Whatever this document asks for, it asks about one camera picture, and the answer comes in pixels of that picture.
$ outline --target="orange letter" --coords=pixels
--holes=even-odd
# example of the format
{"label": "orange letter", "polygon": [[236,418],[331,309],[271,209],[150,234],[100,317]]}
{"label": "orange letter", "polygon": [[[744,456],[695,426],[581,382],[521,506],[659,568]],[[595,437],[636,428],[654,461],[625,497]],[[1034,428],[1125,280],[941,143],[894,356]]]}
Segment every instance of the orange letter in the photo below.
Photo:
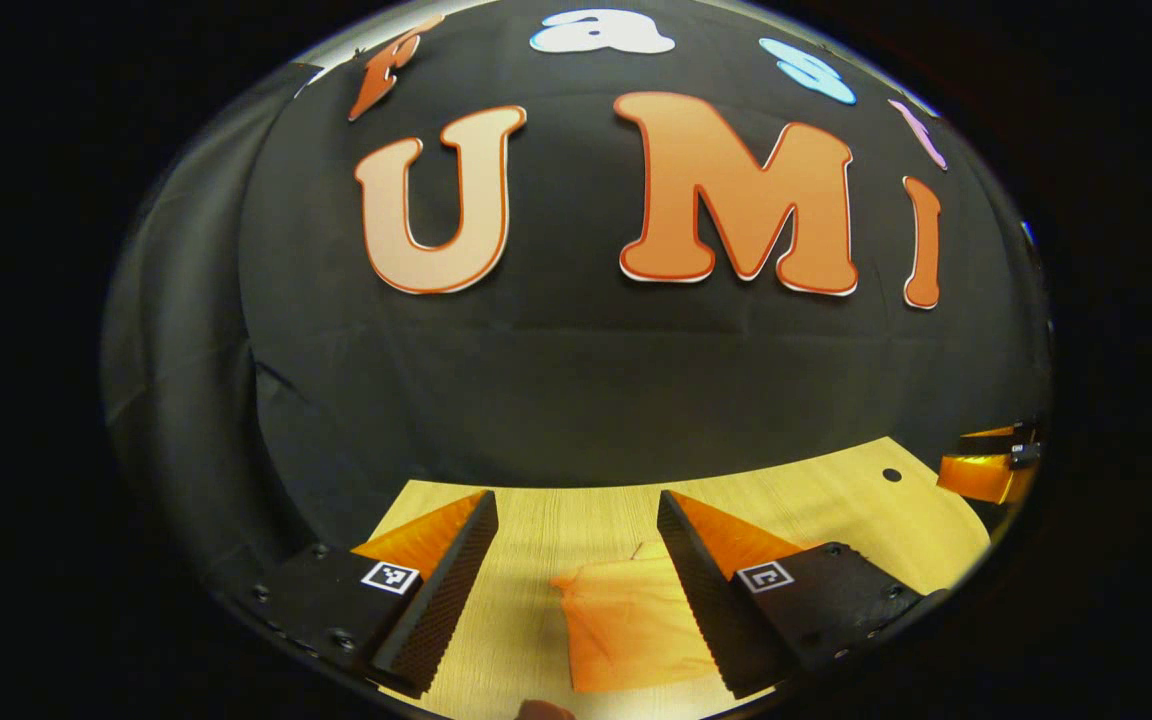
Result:
{"label": "orange letter", "polygon": [[358,162],[362,236],[376,274],[401,291],[457,291],[494,268],[509,229],[506,137],[525,122],[525,109],[507,105],[444,128],[444,145],[457,151],[461,227],[442,247],[420,245],[407,222],[407,168],[419,158],[420,141],[393,142]]}
{"label": "orange letter", "polygon": [[941,200],[918,179],[901,179],[914,202],[914,272],[905,281],[905,302],[931,310],[941,298],[937,264],[941,252]]}
{"label": "orange letter", "polygon": [[621,251],[628,276],[696,282],[713,272],[714,252],[696,227],[704,199],[744,281],[758,276],[793,214],[790,250],[776,264],[781,283],[824,295],[856,290],[847,218],[851,150],[842,141],[789,123],[759,167],[718,111],[695,97],[631,92],[614,108],[639,127],[646,161],[643,236]]}
{"label": "orange letter", "polygon": [[403,32],[397,40],[391,41],[385,50],[367,60],[367,74],[362,78],[362,88],[358,88],[358,99],[353,101],[353,108],[349,109],[349,122],[355,122],[376,105],[376,101],[385,97],[391,88],[394,88],[397,78],[389,70],[407,65],[407,61],[416,54],[416,47],[420,45],[420,33],[440,22],[444,22],[444,15],[425,20],[419,26]]}

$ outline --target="screw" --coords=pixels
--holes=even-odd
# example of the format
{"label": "screw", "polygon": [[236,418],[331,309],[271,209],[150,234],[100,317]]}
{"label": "screw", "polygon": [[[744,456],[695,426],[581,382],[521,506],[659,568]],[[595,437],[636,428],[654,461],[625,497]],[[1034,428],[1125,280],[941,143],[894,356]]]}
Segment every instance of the screw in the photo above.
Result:
{"label": "screw", "polygon": [[336,643],[338,647],[340,647],[340,650],[343,650],[346,652],[353,652],[353,649],[355,649],[355,644],[353,644],[353,637],[349,637],[349,634],[344,632],[344,630],[333,630],[332,642]]}

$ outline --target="black backdrop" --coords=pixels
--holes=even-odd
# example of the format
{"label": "black backdrop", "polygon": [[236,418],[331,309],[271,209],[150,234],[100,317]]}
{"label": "black backdrop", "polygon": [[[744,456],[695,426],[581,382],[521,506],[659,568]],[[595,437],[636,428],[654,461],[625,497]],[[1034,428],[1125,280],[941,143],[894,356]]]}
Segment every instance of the black backdrop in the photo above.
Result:
{"label": "black backdrop", "polygon": [[[908,82],[1037,210],[1059,340],[1046,482],[1005,551],[799,710],[1152,715],[1152,5],[786,9]],[[370,717],[197,591],[119,484],[94,373],[116,238],[152,179],[364,12],[0,8],[0,717]]]}
{"label": "black backdrop", "polygon": [[[233,559],[234,543],[283,561],[308,541],[302,524],[344,546],[408,478],[624,486],[885,435],[934,468],[958,433],[1047,404],[1046,302],[1023,215],[963,138],[929,120],[961,170],[937,172],[893,122],[890,88],[836,63],[861,108],[820,99],[755,44],[765,24],[704,3],[621,3],[675,38],[668,54],[538,61],[526,38],[570,6],[453,14],[364,123],[333,122],[362,59],[297,94],[317,68],[285,65],[175,161],[111,283],[103,382],[128,482],[154,488],[198,568]],[[847,138],[863,290],[804,296],[722,263],[681,286],[617,272],[645,179],[641,134],[611,106],[637,88],[704,97],[755,158],[786,113]],[[447,118],[507,103],[529,118],[509,141],[508,255],[471,291],[394,291],[358,242],[357,183],[340,179],[397,129],[433,147]],[[909,273],[904,173],[941,202],[934,311],[893,296]],[[411,168],[416,237],[456,230],[454,177],[449,151]],[[722,253],[712,220],[699,229]],[[266,456],[276,473],[253,464]]]}

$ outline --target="black bracket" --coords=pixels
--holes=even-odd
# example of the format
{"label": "black bracket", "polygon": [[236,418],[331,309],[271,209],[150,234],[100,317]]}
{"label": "black bracket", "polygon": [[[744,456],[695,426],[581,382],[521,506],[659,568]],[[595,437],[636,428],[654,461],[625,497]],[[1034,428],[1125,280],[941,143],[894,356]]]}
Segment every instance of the black bracket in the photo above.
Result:
{"label": "black bracket", "polygon": [[923,596],[842,543],[736,570],[732,591],[776,630],[797,665],[820,673],[877,644]]}
{"label": "black bracket", "polygon": [[312,659],[419,698],[434,682],[497,524],[488,492],[429,578],[316,544],[234,600]]}
{"label": "black bracket", "polygon": [[1007,455],[1021,446],[1032,446],[1043,438],[1041,420],[1021,420],[1002,435],[962,435],[952,455]]}

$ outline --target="fisheye lens view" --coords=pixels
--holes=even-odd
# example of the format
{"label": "fisheye lens view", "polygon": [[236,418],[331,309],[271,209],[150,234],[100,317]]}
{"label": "fisheye lens view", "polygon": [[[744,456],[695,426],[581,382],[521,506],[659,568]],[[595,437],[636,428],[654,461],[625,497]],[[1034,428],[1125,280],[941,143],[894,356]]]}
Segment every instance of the fisheye lens view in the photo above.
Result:
{"label": "fisheye lens view", "polygon": [[200,591],[364,706],[749,717],[1048,482],[1043,227],[795,18],[394,3],[233,97],[124,237],[106,429]]}

